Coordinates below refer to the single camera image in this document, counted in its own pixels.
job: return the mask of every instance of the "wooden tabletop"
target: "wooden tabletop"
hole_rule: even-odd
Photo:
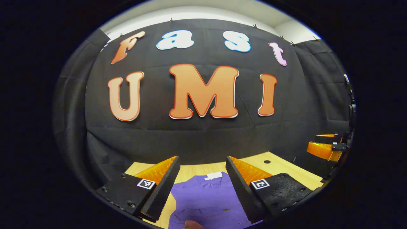
[[[272,175],[279,174],[279,173],[287,173],[298,182],[305,185],[307,188],[314,190],[317,187],[321,187],[322,177],[319,177],[315,174],[312,174],[270,152],[265,152],[262,154],[258,154],[255,156],[250,156],[246,158],[241,158],[240,160],[247,162],[253,166],[256,166],[259,169],[262,169]],[[175,179],[175,183],[180,183],[189,180],[193,176],[196,175],[206,175],[208,173],[214,172],[226,172],[225,168],[226,162],[219,162],[219,163],[211,163],[211,164],[202,164],[202,165],[181,165],[179,170],[178,176]],[[145,164],[145,163],[138,163],[134,162],[125,173],[127,174],[136,174],[141,172],[149,167],[153,166],[153,164]],[[148,220],[151,224],[154,224],[158,227],[168,229],[168,222],[170,220],[171,214],[176,209],[176,201],[173,195],[170,193],[168,196],[167,202],[165,203],[164,209],[162,210],[160,219],[156,223],[152,223]]]

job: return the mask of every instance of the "purple shirt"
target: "purple shirt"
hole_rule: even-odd
[[[206,181],[207,176],[194,176],[174,184],[171,190],[177,209],[171,214],[168,229],[183,229],[193,220],[204,229],[242,229],[251,225],[230,181],[229,175]]]

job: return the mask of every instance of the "orange letter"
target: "orange letter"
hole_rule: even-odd
[[[120,42],[120,47],[117,50],[116,56],[113,58],[111,64],[115,64],[124,59],[127,56],[126,49],[130,50],[131,48],[133,48],[134,44],[137,41],[137,38],[142,38],[144,34],[146,34],[146,32],[141,31]]]
[[[109,87],[110,109],[113,115],[121,121],[135,120],[140,111],[140,80],[144,77],[143,72],[130,73],[126,80],[129,83],[130,105],[127,110],[120,106],[120,85],[123,82],[121,77],[111,79],[107,86]]]
[[[269,74],[261,74],[260,80],[263,81],[263,99],[261,107],[258,109],[258,115],[270,116],[274,114],[274,86],[277,83],[277,79]]]
[[[229,66],[219,66],[208,84],[205,84],[196,67],[192,64],[176,64],[170,67],[175,77],[174,109],[170,111],[173,119],[189,119],[192,110],[188,108],[188,96],[199,116],[204,117],[212,100],[216,97],[215,107],[210,114],[215,118],[234,118],[234,84],[239,71]]]

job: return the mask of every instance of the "letter m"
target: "letter m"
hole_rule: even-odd
[[[215,118],[234,118],[237,109],[234,106],[234,85],[239,71],[229,66],[219,66],[209,82],[205,84],[196,67],[192,64],[176,64],[170,67],[175,77],[174,109],[170,111],[173,119],[189,119],[192,110],[188,108],[188,96],[200,117],[208,112],[213,99],[215,106],[210,114]]]

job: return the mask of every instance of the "human hand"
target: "human hand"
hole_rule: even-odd
[[[192,220],[187,220],[185,221],[185,226],[184,229],[204,229],[203,226],[201,226],[199,223],[192,221]]]

